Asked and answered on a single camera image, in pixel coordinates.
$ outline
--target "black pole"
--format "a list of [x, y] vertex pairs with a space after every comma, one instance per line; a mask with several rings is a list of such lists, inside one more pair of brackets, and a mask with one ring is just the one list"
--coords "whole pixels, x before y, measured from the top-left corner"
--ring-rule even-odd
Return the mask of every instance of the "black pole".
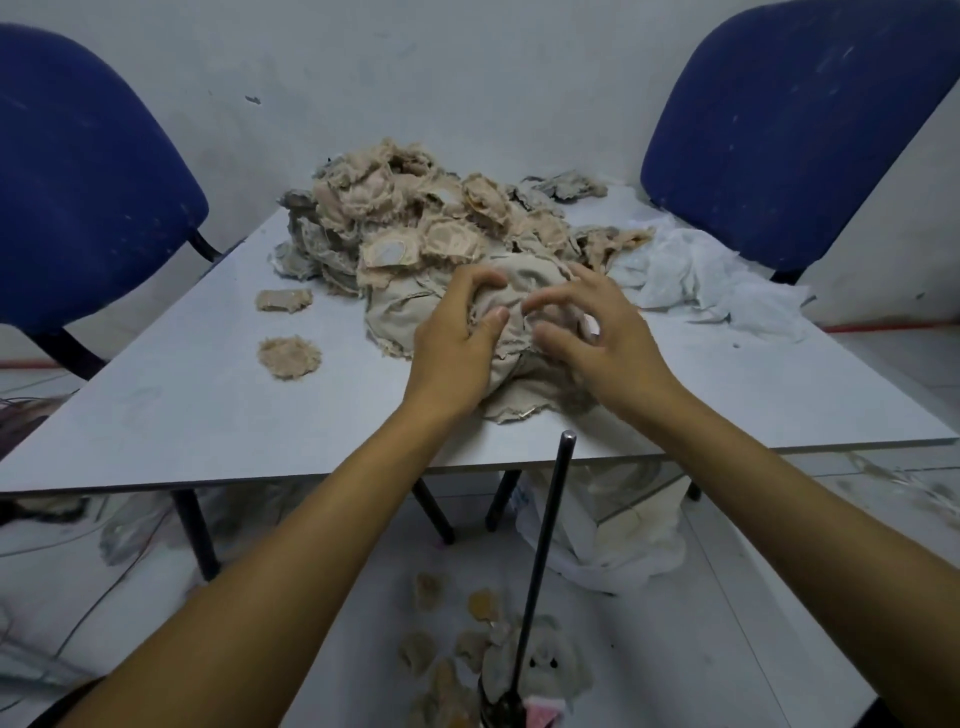
[[540, 597], [540, 584], [543, 581], [543, 571], [546, 569], [546, 556], [550, 551], [550, 541], [553, 539], [553, 527], [557, 524], [557, 514], [560, 513], [560, 499], [564, 496], [566, 471], [570, 467], [573, 457], [573, 448], [577, 444], [577, 435], [572, 430], [566, 430], [560, 436], [560, 447], [557, 449], [557, 462], [553, 466], [553, 477], [550, 478], [550, 490], [546, 497], [546, 507], [543, 510], [543, 525], [540, 527], [540, 538], [537, 541], [537, 554], [534, 556], [534, 571], [530, 576], [530, 590], [527, 592], [527, 605], [523, 610], [523, 624], [520, 627], [520, 639], [516, 644], [516, 661], [514, 662], [514, 680], [510, 684], [510, 692], [517, 694], [520, 684], [520, 671], [526, 657], [527, 643], [530, 641], [530, 628], [533, 626], [534, 613], [537, 611], [537, 599]]

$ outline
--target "white table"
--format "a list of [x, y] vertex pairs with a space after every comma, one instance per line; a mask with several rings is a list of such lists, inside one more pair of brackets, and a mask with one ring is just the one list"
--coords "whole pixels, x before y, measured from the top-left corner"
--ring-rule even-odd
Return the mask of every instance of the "white table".
[[[633, 191], [614, 187], [569, 209], [574, 225], [626, 225]], [[150, 326], [47, 423], [0, 462], [0, 493], [188, 488], [330, 473], [394, 410], [409, 364], [366, 338], [363, 303], [326, 295], [296, 314], [255, 310], [281, 279], [267, 254], [286, 239], [279, 210]], [[933, 444], [957, 435], [813, 325], [797, 344], [726, 326], [648, 314], [667, 363], [698, 397], [780, 451]], [[277, 381], [256, 359], [270, 336], [299, 334], [324, 354], [299, 381]], [[560, 433], [579, 435], [575, 461], [662, 456], [595, 408], [543, 412], [509, 425], [480, 419], [450, 437], [429, 472], [550, 463]]]

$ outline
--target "fabric scrap on floor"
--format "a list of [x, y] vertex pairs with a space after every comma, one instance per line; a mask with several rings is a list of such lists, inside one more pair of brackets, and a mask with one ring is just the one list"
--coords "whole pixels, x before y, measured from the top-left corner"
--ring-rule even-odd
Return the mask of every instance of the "fabric scrap on floor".
[[454, 657], [460, 658], [470, 672], [480, 674], [483, 667], [483, 656], [491, 644], [490, 635], [486, 632], [466, 630], [457, 635], [457, 642], [453, 646]]
[[258, 311], [286, 311], [295, 313], [313, 303], [309, 288], [284, 288], [279, 291], [260, 291], [254, 301]]
[[457, 668], [443, 658], [433, 668], [430, 691], [414, 698], [407, 728], [475, 728], [480, 725], [476, 688], [461, 684]]
[[264, 339], [256, 356], [277, 379], [299, 379], [315, 372], [322, 360], [320, 350], [299, 336]]
[[423, 675], [437, 656], [437, 642], [429, 632], [411, 632], [396, 649], [400, 661], [414, 677]]
[[467, 611], [477, 621], [500, 621], [500, 597], [489, 587], [478, 589], [467, 597]]
[[414, 606], [418, 612], [433, 612], [444, 600], [444, 579], [421, 571], [414, 577]]

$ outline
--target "cloth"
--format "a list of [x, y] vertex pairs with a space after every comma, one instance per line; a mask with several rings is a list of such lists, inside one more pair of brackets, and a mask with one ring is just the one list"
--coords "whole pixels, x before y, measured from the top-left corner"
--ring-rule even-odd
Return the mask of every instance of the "cloth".
[[524, 182], [536, 182], [534, 189], [548, 197], [565, 203], [572, 203], [584, 197], [606, 197], [607, 186], [593, 177], [581, 174], [575, 169], [563, 172], [555, 177], [543, 179], [528, 177]]
[[649, 245], [624, 246], [608, 275], [640, 308], [678, 309], [696, 323], [730, 321], [732, 328], [766, 338], [805, 336], [802, 285], [773, 283], [706, 232], [682, 228], [672, 215], [650, 221]]
[[299, 379], [316, 372], [322, 360], [320, 350], [299, 336], [264, 339], [256, 355], [277, 379]]
[[520, 303], [543, 286], [571, 280], [567, 263], [603, 264], [613, 251], [645, 239], [643, 231], [613, 229], [578, 244], [551, 199], [605, 194], [606, 186], [575, 171], [509, 187], [480, 173], [461, 180], [419, 145], [401, 147], [388, 138], [328, 160], [311, 189], [280, 197], [290, 211], [290, 240], [270, 262], [283, 276], [321, 277], [330, 293], [365, 298], [370, 337], [386, 354], [405, 358], [413, 356], [414, 331], [444, 295], [454, 268], [495, 265], [509, 285], [481, 291], [469, 312], [472, 327], [498, 306], [511, 313], [494, 353], [484, 416], [504, 423], [543, 408], [576, 414], [593, 399], [565, 365], [535, 350], [531, 332], [545, 318], [586, 337], [586, 318], [557, 307], [525, 318]]

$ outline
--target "beige fabric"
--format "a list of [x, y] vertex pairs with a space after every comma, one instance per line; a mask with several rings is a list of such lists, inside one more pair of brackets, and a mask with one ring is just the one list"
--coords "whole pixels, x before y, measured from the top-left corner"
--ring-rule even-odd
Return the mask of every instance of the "beige fabric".
[[411, 632], [396, 649], [400, 661], [414, 677], [423, 675], [437, 656], [437, 642], [429, 632]]
[[286, 288], [280, 291], [260, 291], [256, 294], [256, 310], [287, 311], [294, 313], [313, 303], [309, 288]]
[[654, 239], [654, 230], [621, 231], [618, 228], [586, 226], [576, 228], [572, 233], [577, 247], [587, 259], [587, 265], [595, 271], [606, 273], [610, 259], [621, 250], [632, 250]]
[[321, 362], [320, 350], [299, 336], [265, 339], [257, 358], [277, 379], [299, 379], [315, 372]]
[[496, 182], [479, 172], [464, 179], [464, 201], [479, 218], [478, 222], [496, 232], [510, 229], [511, 206], [506, 193]]
[[424, 217], [420, 222], [423, 233], [424, 257], [453, 263], [475, 263], [487, 251], [487, 238], [471, 222], [450, 217]]
[[[371, 339], [390, 356], [410, 358], [414, 332], [443, 296], [457, 265], [485, 262], [510, 284], [481, 291], [470, 324], [497, 306], [510, 321], [497, 345], [485, 417], [522, 419], [551, 407], [581, 411], [592, 399], [562, 364], [535, 351], [534, 320], [520, 312], [533, 291], [571, 279], [567, 262], [604, 266], [610, 254], [639, 244], [617, 230], [573, 231], [550, 196], [571, 200], [606, 194], [575, 172], [550, 180], [502, 187], [473, 173], [460, 180], [419, 145], [392, 139], [331, 159], [317, 170], [312, 189], [280, 198], [290, 210], [288, 242], [271, 262], [284, 276], [321, 276], [330, 293], [362, 296]], [[587, 335], [579, 312], [553, 310], [539, 317]]]

